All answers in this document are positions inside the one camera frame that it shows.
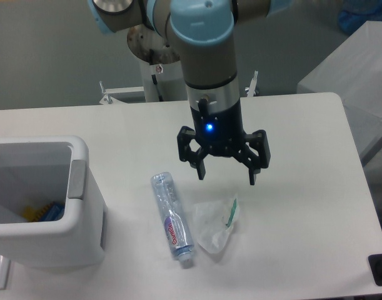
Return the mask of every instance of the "bottle cap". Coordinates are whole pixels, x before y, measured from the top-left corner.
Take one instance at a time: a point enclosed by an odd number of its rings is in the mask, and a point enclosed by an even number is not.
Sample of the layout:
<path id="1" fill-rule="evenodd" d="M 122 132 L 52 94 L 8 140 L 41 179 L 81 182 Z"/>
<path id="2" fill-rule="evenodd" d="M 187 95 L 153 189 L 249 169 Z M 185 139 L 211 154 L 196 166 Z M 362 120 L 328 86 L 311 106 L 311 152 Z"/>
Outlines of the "bottle cap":
<path id="1" fill-rule="evenodd" d="M 191 251 L 188 251 L 188 252 L 183 252 L 181 253 L 179 256 L 178 256 L 178 260 L 181 262 L 181 263 L 185 263 L 186 261 L 189 261 L 192 259 L 192 252 Z"/>

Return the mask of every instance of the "blue led light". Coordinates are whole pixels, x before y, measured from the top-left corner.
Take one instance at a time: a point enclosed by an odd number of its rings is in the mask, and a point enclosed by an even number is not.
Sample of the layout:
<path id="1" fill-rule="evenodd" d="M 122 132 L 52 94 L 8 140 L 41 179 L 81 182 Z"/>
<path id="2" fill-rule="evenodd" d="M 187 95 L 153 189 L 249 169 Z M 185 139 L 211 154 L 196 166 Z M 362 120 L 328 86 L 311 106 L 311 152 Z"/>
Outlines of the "blue led light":
<path id="1" fill-rule="evenodd" d="M 206 131 L 207 132 L 211 132 L 211 131 L 213 131 L 213 129 L 214 129 L 214 127 L 213 127 L 213 125 L 212 124 L 206 124 Z"/>

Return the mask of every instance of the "gray floor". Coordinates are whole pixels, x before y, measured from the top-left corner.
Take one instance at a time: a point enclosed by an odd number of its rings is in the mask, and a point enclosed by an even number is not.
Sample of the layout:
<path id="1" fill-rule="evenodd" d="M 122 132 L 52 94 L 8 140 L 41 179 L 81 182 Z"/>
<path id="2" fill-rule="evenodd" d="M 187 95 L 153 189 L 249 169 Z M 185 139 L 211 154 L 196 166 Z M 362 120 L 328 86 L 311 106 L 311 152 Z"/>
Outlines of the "gray floor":
<path id="1" fill-rule="evenodd" d="M 347 37 L 340 0 L 295 0 L 236 28 L 241 88 L 255 69 L 262 95 L 290 94 Z M 86 0 L 0 1 L 0 109 L 97 104 L 106 88 L 140 86 L 126 32 L 103 36 Z"/>

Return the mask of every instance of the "blue object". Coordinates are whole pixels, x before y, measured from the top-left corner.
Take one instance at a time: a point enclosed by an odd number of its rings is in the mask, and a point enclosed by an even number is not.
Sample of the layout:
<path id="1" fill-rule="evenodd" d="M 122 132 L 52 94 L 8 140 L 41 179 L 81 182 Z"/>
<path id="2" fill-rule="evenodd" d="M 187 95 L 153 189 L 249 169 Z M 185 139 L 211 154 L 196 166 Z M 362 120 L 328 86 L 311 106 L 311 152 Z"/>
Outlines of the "blue object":
<path id="1" fill-rule="evenodd" d="M 270 10 L 268 11 L 267 16 L 275 14 L 276 12 L 282 11 L 292 4 L 292 0 L 271 0 Z"/>
<path id="2" fill-rule="evenodd" d="M 192 45 L 219 44 L 233 32 L 234 17 L 228 0 L 173 0 L 170 9 L 175 34 Z"/>
<path id="3" fill-rule="evenodd" d="M 106 23 L 103 22 L 103 20 L 102 20 L 101 17 L 99 16 L 98 12 L 96 11 L 95 6 L 93 5 L 92 0 L 88 0 L 88 6 L 89 6 L 89 9 L 90 9 L 91 12 L 92 12 L 93 18 L 95 18 L 96 24 L 98 25 L 100 31 L 101 31 L 103 34 L 111 34 L 111 33 L 113 33 L 112 30 L 110 30 L 110 28 L 108 28 L 108 26 L 106 25 Z"/>
<path id="4" fill-rule="evenodd" d="M 154 9 L 155 3 L 156 3 L 156 0 L 148 0 L 148 6 L 146 6 L 146 15 L 148 16 L 149 22 L 152 24 L 153 29 L 158 33 L 158 31 L 156 30 L 156 27 L 154 27 L 154 21 L 153 21 L 153 9 Z"/>
<path id="5" fill-rule="evenodd" d="M 213 127 L 212 124 L 210 124 L 210 123 L 209 123 L 209 124 L 206 124 L 206 131 L 207 131 L 207 132 L 210 133 L 211 131 L 213 131 L 213 129 L 214 129 L 214 127 Z"/>
<path id="6" fill-rule="evenodd" d="M 338 25 L 353 34 L 366 21 L 382 21 L 382 0 L 344 0 L 338 15 Z"/>

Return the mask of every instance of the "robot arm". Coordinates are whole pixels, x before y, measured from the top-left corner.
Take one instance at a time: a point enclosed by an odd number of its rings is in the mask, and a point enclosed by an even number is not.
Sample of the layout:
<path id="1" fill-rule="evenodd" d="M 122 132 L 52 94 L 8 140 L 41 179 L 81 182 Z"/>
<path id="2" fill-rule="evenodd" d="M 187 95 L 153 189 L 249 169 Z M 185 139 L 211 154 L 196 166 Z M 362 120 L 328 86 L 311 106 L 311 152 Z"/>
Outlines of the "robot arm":
<path id="1" fill-rule="evenodd" d="M 152 26 L 179 54 L 195 126 L 195 130 L 184 126 L 178 134 L 180 160 L 189 161 L 203 179 L 203 159 L 208 154 L 234 157 L 249 169 L 251 185 L 260 170 L 268 168 L 270 152 L 264 130 L 246 134 L 243 129 L 233 28 L 236 21 L 265 16 L 288 5 L 289 0 L 90 2 L 111 31 L 141 23 Z M 190 147 L 193 139 L 200 145 L 197 151 Z"/>

